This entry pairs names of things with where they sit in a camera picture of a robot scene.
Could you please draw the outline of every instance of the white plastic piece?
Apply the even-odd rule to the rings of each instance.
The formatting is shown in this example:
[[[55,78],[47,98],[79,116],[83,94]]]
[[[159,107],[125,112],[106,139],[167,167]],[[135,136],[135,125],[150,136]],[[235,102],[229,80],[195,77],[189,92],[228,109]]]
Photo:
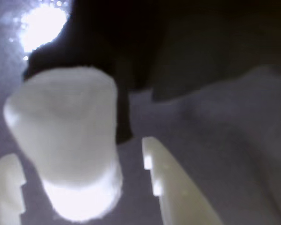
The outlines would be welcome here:
[[[157,139],[143,138],[142,145],[144,166],[151,172],[164,225],[223,225],[206,197]]]
[[[22,185],[26,183],[21,163],[15,154],[0,159],[0,225],[21,225],[26,211]]]
[[[42,72],[6,102],[6,123],[63,218],[87,221],[121,196],[114,80],[95,68]]]

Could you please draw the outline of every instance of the bright light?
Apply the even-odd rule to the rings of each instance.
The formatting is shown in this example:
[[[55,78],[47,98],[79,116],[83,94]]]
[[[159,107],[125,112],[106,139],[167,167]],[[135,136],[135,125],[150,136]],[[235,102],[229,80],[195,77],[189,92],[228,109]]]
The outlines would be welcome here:
[[[152,157],[146,156],[144,160],[145,170],[151,170],[153,168]]]
[[[163,185],[161,181],[156,181],[153,185],[153,195],[159,197],[163,194]]]
[[[43,181],[53,208],[73,222],[99,219],[114,209],[121,197],[122,177],[109,171],[88,187],[65,187]]]
[[[15,126],[20,120],[19,114],[8,105],[4,105],[3,114],[5,121],[11,126]]]
[[[39,46],[53,41],[67,21],[67,15],[60,8],[47,4],[24,14],[21,18],[20,39],[24,51],[32,52]]]

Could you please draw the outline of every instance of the white cylindrical object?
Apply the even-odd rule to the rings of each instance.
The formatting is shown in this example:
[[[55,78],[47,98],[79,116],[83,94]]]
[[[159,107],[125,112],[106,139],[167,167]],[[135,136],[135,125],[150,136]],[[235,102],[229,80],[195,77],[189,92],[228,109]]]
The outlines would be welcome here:
[[[22,185],[26,183],[22,165],[15,154],[0,159],[0,225],[21,225],[26,211]]]
[[[120,198],[116,101],[114,80],[86,67],[42,72],[6,101],[6,123],[65,219],[101,218]]]

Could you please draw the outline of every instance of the gray surface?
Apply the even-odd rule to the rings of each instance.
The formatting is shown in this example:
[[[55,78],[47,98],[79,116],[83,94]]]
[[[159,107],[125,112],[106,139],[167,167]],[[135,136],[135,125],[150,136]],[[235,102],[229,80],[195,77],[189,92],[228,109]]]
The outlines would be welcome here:
[[[16,152],[23,162],[28,179],[23,189],[27,206],[23,225],[70,225],[51,209],[33,167],[19,152],[2,117],[4,101],[20,85],[26,66],[17,41],[9,42],[16,36],[9,21],[29,8],[29,2],[0,1],[0,157]],[[239,84],[212,85],[164,104],[152,104],[149,92],[132,95],[135,138],[119,146],[123,198],[106,218],[87,224],[162,224],[141,154],[141,137],[154,135],[197,182],[226,225],[280,225],[281,77],[271,75],[269,69],[255,71]]]

